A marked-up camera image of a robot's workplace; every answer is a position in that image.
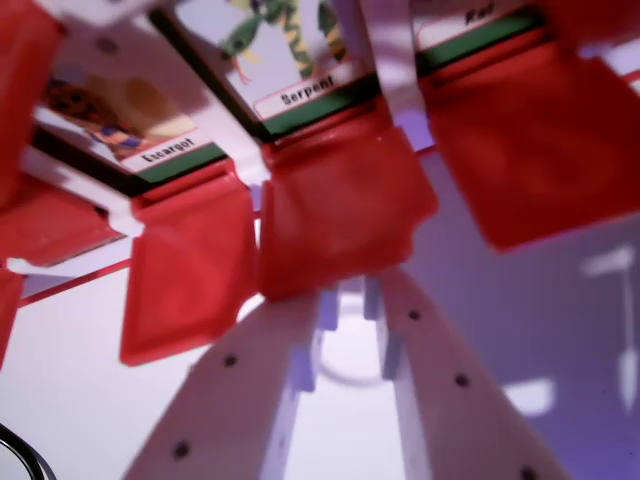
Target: snake illustration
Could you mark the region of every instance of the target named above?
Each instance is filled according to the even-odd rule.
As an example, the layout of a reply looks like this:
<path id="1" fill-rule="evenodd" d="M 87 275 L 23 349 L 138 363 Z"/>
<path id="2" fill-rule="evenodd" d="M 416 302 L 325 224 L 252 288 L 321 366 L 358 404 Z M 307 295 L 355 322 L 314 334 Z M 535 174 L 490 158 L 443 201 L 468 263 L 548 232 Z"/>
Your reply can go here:
<path id="1" fill-rule="evenodd" d="M 237 58 L 249 52 L 263 22 L 280 25 L 300 77 L 306 79 L 314 74 L 315 65 L 302 35 L 299 0 L 228 0 L 228 3 L 251 14 L 218 45 L 223 59 L 233 61 L 243 83 L 249 83 L 250 79 L 242 72 Z M 347 49 L 338 26 L 338 17 L 324 0 L 318 5 L 318 29 L 324 34 L 335 60 L 343 62 L 347 57 Z"/>

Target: white label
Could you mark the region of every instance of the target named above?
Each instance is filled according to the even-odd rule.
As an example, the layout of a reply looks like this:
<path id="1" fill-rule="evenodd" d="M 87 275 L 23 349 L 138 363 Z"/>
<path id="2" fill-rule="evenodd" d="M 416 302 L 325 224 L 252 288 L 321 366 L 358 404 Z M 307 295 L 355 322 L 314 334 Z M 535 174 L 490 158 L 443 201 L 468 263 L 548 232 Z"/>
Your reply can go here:
<path id="1" fill-rule="evenodd" d="M 125 158 L 121 164 L 132 172 L 141 172 L 174 157 L 184 155 L 211 143 L 211 140 L 196 128 L 166 142 L 148 148 L 144 152 Z"/>
<path id="2" fill-rule="evenodd" d="M 313 78 L 258 100 L 253 104 L 253 108 L 262 120 L 266 120 L 320 98 L 338 87 L 357 80 L 363 74 L 364 69 L 360 62 L 345 62 L 321 75 L 315 75 Z"/>
<path id="3" fill-rule="evenodd" d="M 477 6 L 460 9 L 454 14 L 427 19 L 418 29 L 418 48 L 426 50 L 469 30 L 492 22 L 524 5 L 523 0 L 486 0 Z"/>

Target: red plastic flap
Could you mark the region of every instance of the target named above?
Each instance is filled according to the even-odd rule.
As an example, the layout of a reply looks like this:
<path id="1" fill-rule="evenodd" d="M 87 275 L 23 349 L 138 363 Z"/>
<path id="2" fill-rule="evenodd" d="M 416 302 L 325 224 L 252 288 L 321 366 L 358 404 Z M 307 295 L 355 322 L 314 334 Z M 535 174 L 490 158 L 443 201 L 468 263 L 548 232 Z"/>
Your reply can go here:
<path id="1" fill-rule="evenodd" d="M 22 295 L 22 275 L 0 268 L 0 368 Z"/>
<path id="2" fill-rule="evenodd" d="M 140 212 L 120 360 L 139 365 L 212 342 L 255 287 L 253 208 L 226 175 Z"/>
<path id="3" fill-rule="evenodd" d="M 20 152 L 29 140 L 31 112 L 44 90 L 62 29 L 30 0 L 0 5 L 0 206 L 18 182 Z"/>
<path id="4" fill-rule="evenodd" d="M 0 210 L 0 232 L 0 258 L 24 258 L 40 266 L 120 236 L 89 202 L 25 174 Z"/>
<path id="5" fill-rule="evenodd" d="M 402 262 L 413 230 L 437 210 L 401 130 L 387 125 L 348 142 L 339 130 L 327 132 L 324 142 L 309 139 L 309 148 L 274 153 L 283 161 L 263 186 L 258 261 L 259 289 L 267 298 Z"/>
<path id="6" fill-rule="evenodd" d="M 499 249 L 640 208 L 640 100 L 547 43 L 427 90 L 430 124 Z"/>

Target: metal ring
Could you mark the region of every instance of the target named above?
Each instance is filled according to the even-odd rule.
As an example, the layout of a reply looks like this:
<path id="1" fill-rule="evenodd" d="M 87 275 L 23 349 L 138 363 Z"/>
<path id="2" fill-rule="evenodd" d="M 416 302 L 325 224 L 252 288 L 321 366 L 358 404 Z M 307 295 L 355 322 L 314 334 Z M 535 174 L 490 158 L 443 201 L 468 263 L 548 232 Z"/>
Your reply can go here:
<path id="1" fill-rule="evenodd" d="M 31 480 L 56 480 L 51 467 L 27 442 L 0 423 L 0 445 L 22 462 Z"/>

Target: serpent card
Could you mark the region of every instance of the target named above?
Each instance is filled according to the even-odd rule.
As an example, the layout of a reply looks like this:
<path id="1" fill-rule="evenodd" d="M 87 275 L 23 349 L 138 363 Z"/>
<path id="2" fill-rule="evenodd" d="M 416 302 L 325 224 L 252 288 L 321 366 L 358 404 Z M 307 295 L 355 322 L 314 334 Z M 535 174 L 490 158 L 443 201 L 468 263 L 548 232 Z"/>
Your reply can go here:
<path id="1" fill-rule="evenodd" d="M 356 0 L 187 0 L 163 12 L 263 140 L 378 91 Z"/>

